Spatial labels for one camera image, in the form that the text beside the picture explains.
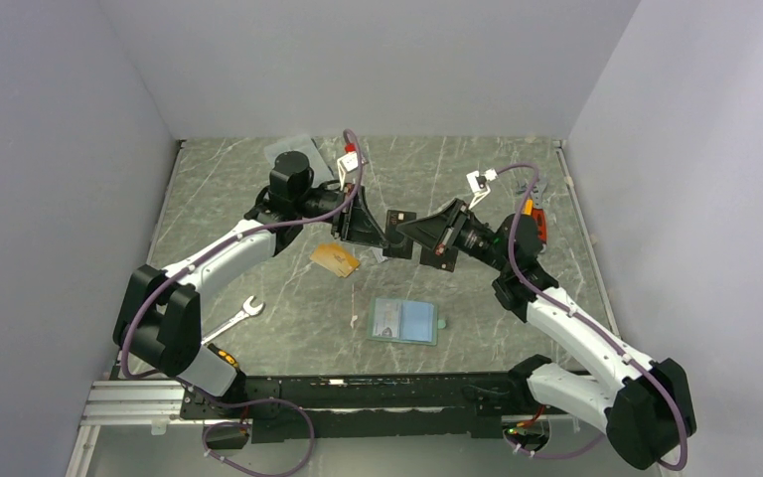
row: gray wall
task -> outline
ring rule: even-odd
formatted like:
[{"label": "gray wall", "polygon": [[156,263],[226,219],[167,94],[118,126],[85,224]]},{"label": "gray wall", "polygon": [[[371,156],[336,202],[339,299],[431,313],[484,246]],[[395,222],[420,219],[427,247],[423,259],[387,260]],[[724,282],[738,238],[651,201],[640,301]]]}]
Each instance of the gray wall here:
[{"label": "gray wall", "polygon": [[0,475],[65,472],[173,150],[94,0],[0,0]]},{"label": "gray wall", "polygon": [[638,0],[100,0],[178,138],[565,137]]},{"label": "gray wall", "polygon": [[763,475],[763,2],[643,1],[569,146],[621,330],[687,368],[686,475]]},{"label": "gray wall", "polygon": [[[548,452],[577,449],[595,435],[584,427],[572,433],[570,421],[552,428]],[[203,457],[201,429],[170,426],[163,436],[147,427],[108,427],[97,441],[88,477],[238,477],[236,470]],[[229,458],[258,472],[277,473],[293,467],[306,450],[306,441],[251,444]],[[321,439],[311,461],[296,477],[655,477],[656,467],[645,471],[627,465],[609,445],[600,444],[570,460],[530,460],[514,455],[500,439],[472,439],[466,435]]]}]

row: purple cable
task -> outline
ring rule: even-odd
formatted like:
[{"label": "purple cable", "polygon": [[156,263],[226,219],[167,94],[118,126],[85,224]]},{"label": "purple cable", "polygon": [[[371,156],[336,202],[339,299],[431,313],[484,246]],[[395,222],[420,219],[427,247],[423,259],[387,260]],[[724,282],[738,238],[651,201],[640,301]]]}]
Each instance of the purple cable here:
[{"label": "purple cable", "polygon": [[[515,239],[516,231],[517,231],[517,228],[519,227],[519,219],[522,216],[522,210],[525,207],[525,202],[527,202],[528,199],[531,197],[531,192],[534,189],[534,184],[536,184],[536,181],[539,180],[539,168],[534,164],[525,163],[525,162],[511,164],[510,166],[497,169],[496,175],[500,175],[511,169],[517,169],[517,168],[526,168],[526,169],[533,170],[534,177],[531,179],[530,185],[528,187],[525,187],[525,193],[522,196],[522,201],[520,202],[519,208],[517,209],[517,212],[514,215],[513,222],[511,223],[510,237],[514,238],[511,240],[508,240],[508,256],[510,258],[511,268],[513,269],[516,277],[519,279],[519,282],[521,282],[524,286],[526,286],[530,291],[535,293],[537,296],[545,299],[546,301],[550,302],[552,305],[556,306],[557,308],[568,313],[570,309],[566,304],[561,303],[556,298],[546,295],[545,293],[542,292],[542,290],[536,288],[533,283],[531,283],[525,278],[525,276],[519,270],[519,266],[516,264],[516,251],[515,251],[514,243],[516,241]],[[592,331],[594,331],[598,336],[601,337],[601,339],[603,339],[608,345],[610,345],[613,348],[613,350],[616,352],[616,354],[619,355],[619,357],[622,357],[625,355],[624,349],[621,346],[619,346],[619,344],[615,340],[613,340],[610,337],[610,335],[608,335],[607,333],[604,333],[599,328],[598,323],[596,323],[594,320],[592,320],[591,318],[587,316],[584,316],[580,312],[575,312],[572,316],[580,320],[581,323],[583,323],[590,329],[592,329]],[[669,409],[671,410],[672,415],[674,416],[675,424],[677,425],[677,434],[680,440],[680,450],[681,450],[680,459],[678,460],[676,464],[670,464],[661,459],[658,461],[659,464],[669,470],[674,470],[674,471],[683,470],[686,467],[686,462],[688,460],[688,445],[687,445],[687,436],[686,436],[686,423],[683,421],[683,415],[680,413],[680,409],[677,407],[677,403],[674,402],[674,398],[671,396],[671,394],[669,394],[668,390],[666,390],[665,387],[663,387],[663,385],[659,382],[659,380],[657,380],[653,375],[651,375],[648,372],[648,370],[643,368],[642,365],[640,365],[636,360],[631,359],[628,363],[630,364],[630,366],[636,368],[636,370],[638,370],[642,374],[642,376],[644,376],[645,379],[647,379],[651,383],[651,385],[657,390],[657,392],[660,393],[660,395],[663,397],[663,400],[666,402]],[[581,449],[583,450],[583,452],[585,452],[591,448],[592,446],[587,445],[582,447]],[[579,454],[576,454],[575,452],[570,452],[568,454],[563,454],[562,456],[560,455],[549,456],[549,458],[551,459],[571,458],[577,455]]]},{"label": "purple cable", "polygon": [[269,398],[266,398],[266,399],[249,400],[247,402],[240,402],[238,404],[223,404],[222,402],[218,402],[218,401],[214,400],[212,396],[209,396],[208,394],[204,393],[203,390],[200,390],[200,391],[201,391],[201,393],[204,394],[204,396],[207,397],[207,399],[211,403],[213,403],[215,405],[220,405],[220,406],[223,406],[223,407],[245,407],[245,406],[248,406],[248,405],[263,404],[263,403],[266,403],[266,402],[278,402],[280,404],[287,405],[288,407],[292,407],[293,409],[295,409],[297,412],[300,413],[300,415],[303,416],[303,419],[305,419],[305,423],[308,424],[308,431],[309,431],[308,450],[305,452],[305,455],[303,455],[302,459],[300,459],[300,461],[299,461],[299,463],[297,465],[292,467],[290,470],[286,470],[285,472],[282,472],[282,473],[279,473],[279,474],[262,474],[260,472],[256,472],[256,471],[254,471],[252,469],[248,469],[248,468],[238,464],[237,462],[234,462],[232,460],[229,460],[229,459],[227,459],[225,457],[222,457],[222,456],[218,455],[216,452],[214,452],[212,449],[209,448],[209,444],[207,443],[207,438],[209,437],[210,432],[212,432],[213,430],[215,430],[217,428],[221,428],[221,427],[237,427],[239,429],[249,428],[248,424],[243,424],[241,422],[226,421],[226,422],[218,422],[217,424],[212,424],[212,425],[208,426],[206,428],[206,430],[203,432],[203,437],[202,437],[203,449],[206,450],[206,455],[209,455],[210,457],[213,457],[213,458],[215,458],[217,460],[220,460],[220,462],[222,464],[226,464],[226,465],[228,465],[229,467],[231,467],[231,468],[233,468],[235,470],[241,471],[241,472],[243,472],[243,473],[245,473],[247,475],[252,475],[253,477],[288,477],[290,475],[294,475],[298,470],[303,468],[305,466],[305,464],[307,464],[308,461],[311,459],[311,454],[314,451],[314,425],[311,422],[311,417],[309,417],[308,414],[300,406],[298,406],[297,404],[295,404],[295,403],[293,403],[293,402],[291,402],[289,400],[280,399],[280,398],[277,398],[277,397],[269,397]]},{"label": "purple cable", "polygon": [[[343,204],[336,207],[331,212],[327,212],[326,214],[323,214],[322,216],[313,217],[311,219],[302,219],[297,221],[288,221],[288,222],[280,222],[277,224],[266,224],[261,225],[258,227],[254,227],[248,231],[241,233],[241,238],[238,237],[229,237],[209,250],[205,251],[203,255],[198,257],[197,259],[193,260],[192,263],[189,264],[189,266],[181,269],[177,273],[174,273],[171,275],[167,280],[162,282],[156,290],[154,290],[153,293],[151,293],[147,299],[142,303],[142,305],[139,307],[138,311],[136,311],[136,316],[133,317],[133,321],[130,323],[130,326],[127,329],[127,333],[124,336],[124,342],[121,344],[121,374],[124,375],[125,379],[128,380],[140,380],[142,378],[146,378],[151,375],[155,375],[159,373],[158,370],[149,370],[144,373],[139,373],[137,375],[133,375],[130,373],[130,366],[129,366],[129,358],[130,358],[130,346],[133,344],[133,336],[135,335],[135,330],[138,329],[139,324],[141,323],[142,319],[144,319],[145,314],[147,314],[147,310],[153,306],[153,303],[156,302],[156,300],[159,298],[159,296],[168,289],[169,286],[171,286],[172,283],[177,282],[180,278],[184,277],[188,273],[191,273],[196,269],[198,266],[202,265],[203,263],[207,262],[210,258],[214,257],[218,253],[221,253],[225,248],[232,245],[233,243],[239,241],[240,239],[243,239],[247,236],[250,236],[252,234],[256,234],[261,231],[270,231],[273,229],[279,229],[282,227],[293,227],[293,226],[305,226],[308,224],[313,224],[315,222],[323,222],[327,219],[330,219],[332,217],[335,217],[337,214],[340,214],[341,211],[346,209],[347,206],[349,206],[353,200],[355,199],[356,195],[358,194],[359,189],[361,189],[361,180],[364,177],[364,153],[361,150],[361,144],[359,144],[358,136],[355,132],[353,132],[352,129],[345,129],[344,130],[344,140],[350,144],[355,144],[356,147],[356,156],[358,159],[358,177],[356,178],[355,185],[353,186],[352,191],[350,191],[349,195],[347,195],[346,199],[344,200]],[[183,383],[186,386],[190,386],[190,384],[185,383],[182,380],[178,380],[181,383]],[[252,475],[253,477],[287,477],[289,475],[293,475],[295,472],[300,470],[306,463],[308,463],[309,459],[311,459],[311,453],[314,450],[314,426],[312,425],[311,418],[308,416],[308,414],[302,410],[298,405],[294,404],[293,402],[279,399],[276,397],[271,397],[267,399],[257,399],[257,400],[251,400],[248,402],[240,402],[236,404],[226,404],[223,402],[218,401],[214,396],[206,393],[203,390],[198,389],[201,394],[208,399],[212,404],[221,406],[221,407],[246,407],[248,405],[256,405],[261,404],[264,402],[279,402],[281,404],[285,404],[289,407],[292,407],[296,409],[305,419],[306,423],[308,424],[309,429],[309,444],[308,444],[308,451],[306,451],[305,455],[303,456],[302,460],[300,460],[300,463],[297,464],[294,468],[287,472],[283,472],[281,474],[261,474],[258,472],[255,472],[253,470],[247,469],[241,465],[236,464],[235,462],[232,462],[231,460],[222,458],[221,456],[217,455],[213,450],[209,449],[209,447],[206,444],[206,435],[209,434],[214,428],[220,426],[220,427],[228,427],[228,426],[235,426],[234,422],[220,422],[218,424],[215,424],[213,426],[210,426],[206,429],[204,432],[204,447],[207,449],[208,455],[211,455],[215,457],[216,459],[220,460],[222,463],[225,463],[226,465],[229,465],[230,467],[239,470],[241,472],[244,472],[246,474]]]},{"label": "purple cable", "polygon": [[[573,459],[575,457],[578,457],[580,455],[585,454],[588,452],[592,447],[595,447],[598,445],[602,440],[604,440],[604,434],[598,434],[594,439],[590,440],[586,445],[583,447],[572,450],[571,452],[566,452],[565,454],[537,454],[536,452],[533,452],[531,450],[519,448],[519,452],[523,453],[524,455],[530,457],[531,459],[542,459],[542,460],[564,460],[564,459]],[[511,447],[513,447],[514,451],[516,451],[516,445],[511,442],[511,440],[508,438],[508,436],[505,436],[505,442],[510,444]]]}]

